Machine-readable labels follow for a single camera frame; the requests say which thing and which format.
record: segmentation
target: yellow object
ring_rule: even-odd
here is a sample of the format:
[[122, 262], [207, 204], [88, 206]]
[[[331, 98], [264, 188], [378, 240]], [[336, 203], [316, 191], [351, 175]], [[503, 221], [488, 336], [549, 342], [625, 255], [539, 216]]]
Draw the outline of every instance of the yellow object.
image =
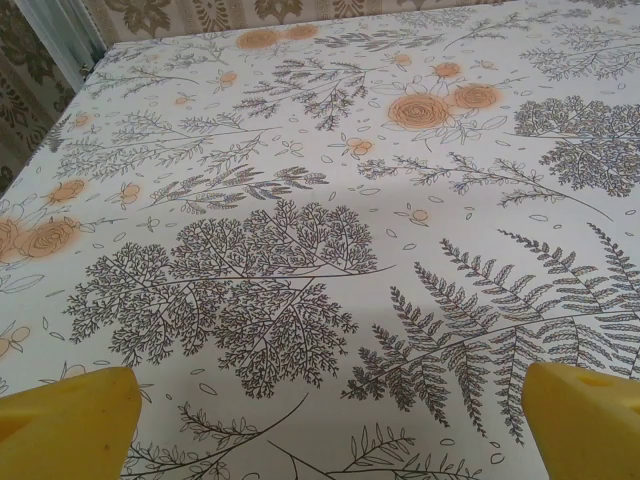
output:
[[640, 382], [536, 363], [522, 407], [551, 480], [640, 479]]
[[117, 480], [140, 408], [123, 367], [0, 398], [0, 478]]

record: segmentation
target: damask pattern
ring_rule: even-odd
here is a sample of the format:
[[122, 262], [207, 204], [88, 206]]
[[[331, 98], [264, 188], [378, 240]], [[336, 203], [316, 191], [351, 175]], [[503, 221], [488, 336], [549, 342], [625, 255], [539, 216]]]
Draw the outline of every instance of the damask pattern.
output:
[[0, 194], [72, 97], [13, 0], [0, 1]]
[[602, 12], [114, 46], [0, 201], [0, 394], [131, 366], [123, 479], [546, 478], [529, 365], [640, 379], [640, 10]]

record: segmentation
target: rose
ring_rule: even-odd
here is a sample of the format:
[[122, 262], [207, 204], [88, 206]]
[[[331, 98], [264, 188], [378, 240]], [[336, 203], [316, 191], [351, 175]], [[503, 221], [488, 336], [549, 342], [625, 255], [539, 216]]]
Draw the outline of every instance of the rose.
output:
[[315, 25], [298, 25], [287, 30], [284, 36], [289, 40], [304, 40], [315, 36], [316, 33], [318, 33], [318, 27]]
[[18, 228], [11, 220], [0, 220], [0, 259], [2, 255], [13, 248], [13, 242], [18, 237]]
[[15, 246], [25, 257], [40, 258], [64, 247], [74, 233], [72, 220], [49, 222], [18, 237]]
[[434, 95], [416, 94], [399, 98], [391, 108], [389, 117], [406, 129], [423, 130], [443, 124], [449, 111], [444, 101]]
[[453, 77], [460, 73], [460, 66], [455, 63], [441, 63], [435, 67], [435, 71], [439, 77]]
[[468, 85], [453, 93], [455, 104], [461, 108], [487, 108], [498, 101], [491, 85]]
[[245, 50], [270, 47], [278, 40], [278, 35], [273, 30], [251, 30], [243, 33], [236, 39], [236, 45]]

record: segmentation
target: patterned tablecloth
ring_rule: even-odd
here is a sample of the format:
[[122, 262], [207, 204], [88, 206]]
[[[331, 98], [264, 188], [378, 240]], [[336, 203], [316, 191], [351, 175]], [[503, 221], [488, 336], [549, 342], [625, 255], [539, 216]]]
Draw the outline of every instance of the patterned tablecloth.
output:
[[640, 376], [639, 23], [115, 46], [0, 202], [0, 392], [133, 366], [123, 479], [545, 478], [527, 366]]

